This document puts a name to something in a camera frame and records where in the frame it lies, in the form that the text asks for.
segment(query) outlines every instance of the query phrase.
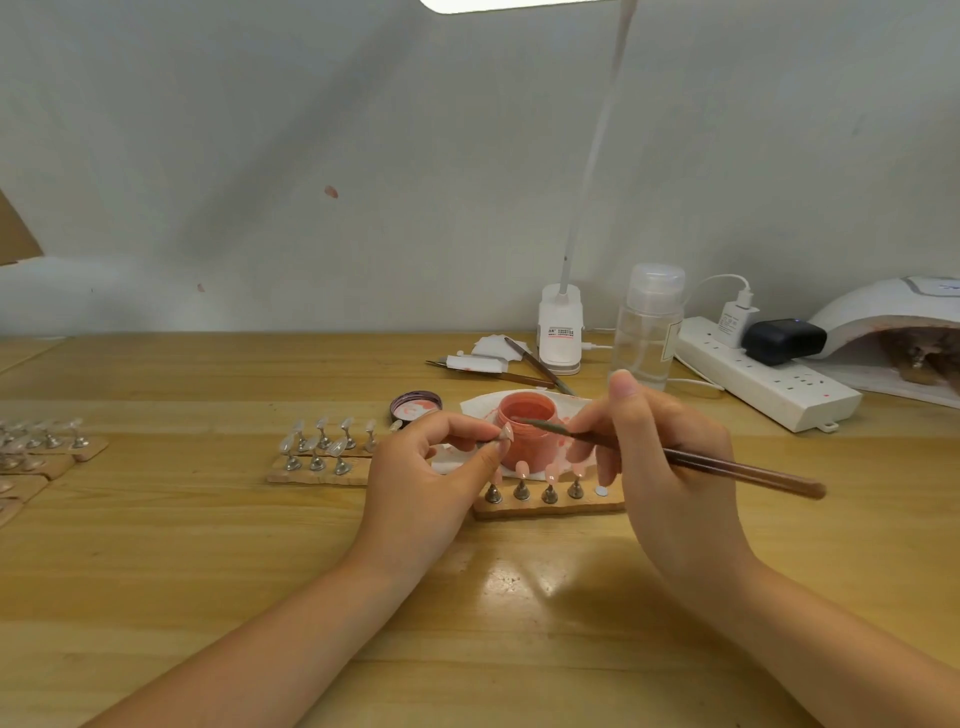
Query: hand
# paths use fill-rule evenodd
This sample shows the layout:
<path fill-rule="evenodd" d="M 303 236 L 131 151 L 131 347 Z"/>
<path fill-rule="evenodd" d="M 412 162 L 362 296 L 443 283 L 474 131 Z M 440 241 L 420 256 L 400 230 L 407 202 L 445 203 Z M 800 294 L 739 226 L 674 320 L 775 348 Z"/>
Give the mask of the hand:
<path fill-rule="evenodd" d="M 619 453 L 597 448 L 600 483 L 609 485 L 623 472 L 630 525 L 681 599 L 695 598 L 704 587 L 722 588 L 756 563 L 737 515 L 733 481 L 672 469 L 663 455 L 667 447 L 731 460 L 730 433 L 723 426 L 621 370 L 611 376 L 608 395 L 584 407 L 567 427 L 616 435 Z M 581 462 L 592 448 L 574 442 L 567 457 Z"/>
<path fill-rule="evenodd" d="M 457 535 L 467 510 L 483 490 L 510 442 L 491 442 L 453 473 L 436 473 L 427 458 L 449 443 L 469 452 L 500 428 L 450 412 L 425 415 L 377 445 L 367 482 L 360 530 L 347 556 L 412 584 L 426 573 Z"/>

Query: clear plastic bottle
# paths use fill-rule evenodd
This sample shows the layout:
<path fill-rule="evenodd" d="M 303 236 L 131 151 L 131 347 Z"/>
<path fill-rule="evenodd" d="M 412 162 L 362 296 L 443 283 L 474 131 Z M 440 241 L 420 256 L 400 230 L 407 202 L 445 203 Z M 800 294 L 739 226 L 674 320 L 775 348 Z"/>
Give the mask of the clear plastic bottle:
<path fill-rule="evenodd" d="M 610 371 L 629 370 L 636 380 L 662 390 L 684 320 L 683 268 L 641 263 L 616 320 Z"/>

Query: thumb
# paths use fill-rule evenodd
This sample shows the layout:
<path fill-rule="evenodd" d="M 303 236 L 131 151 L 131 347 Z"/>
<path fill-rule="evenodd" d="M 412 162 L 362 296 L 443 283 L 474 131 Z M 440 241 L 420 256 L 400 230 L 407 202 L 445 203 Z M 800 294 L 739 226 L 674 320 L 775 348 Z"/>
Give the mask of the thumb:
<path fill-rule="evenodd" d="M 671 474 L 670 466 L 663 455 L 657 423 L 643 395 L 643 387 L 630 372 L 621 369 L 610 377 L 608 401 L 616 439 L 620 442 L 624 475 L 636 473 L 642 483 L 663 482 Z"/>
<path fill-rule="evenodd" d="M 493 477 L 500 461 L 510 449 L 509 440 L 494 440 L 476 451 L 470 459 L 447 476 L 452 484 L 471 501 Z"/>

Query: forearm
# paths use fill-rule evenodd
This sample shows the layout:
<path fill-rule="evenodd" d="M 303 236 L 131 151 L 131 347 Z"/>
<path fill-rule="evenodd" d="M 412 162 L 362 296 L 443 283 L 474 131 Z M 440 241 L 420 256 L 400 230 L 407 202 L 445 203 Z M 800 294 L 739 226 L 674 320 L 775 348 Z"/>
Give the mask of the forearm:
<path fill-rule="evenodd" d="M 293 726 L 415 584 L 341 565 L 87 725 Z"/>
<path fill-rule="evenodd" d="M 759 563 L 701 605 L 827 728 L 960 725 L 960 672 Z"/>

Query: black power adapter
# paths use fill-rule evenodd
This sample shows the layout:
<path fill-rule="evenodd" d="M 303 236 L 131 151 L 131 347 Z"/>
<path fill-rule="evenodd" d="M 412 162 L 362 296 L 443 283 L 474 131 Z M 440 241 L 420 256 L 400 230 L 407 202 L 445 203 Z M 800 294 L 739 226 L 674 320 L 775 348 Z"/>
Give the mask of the black power adapter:
<path fill-rule="evenodd" d="M 740 346 L 752 359 L 775 367 L 798 356 L 824 350 L 827 332 L 800 319 L 758 321 L 747 329 Z"/>

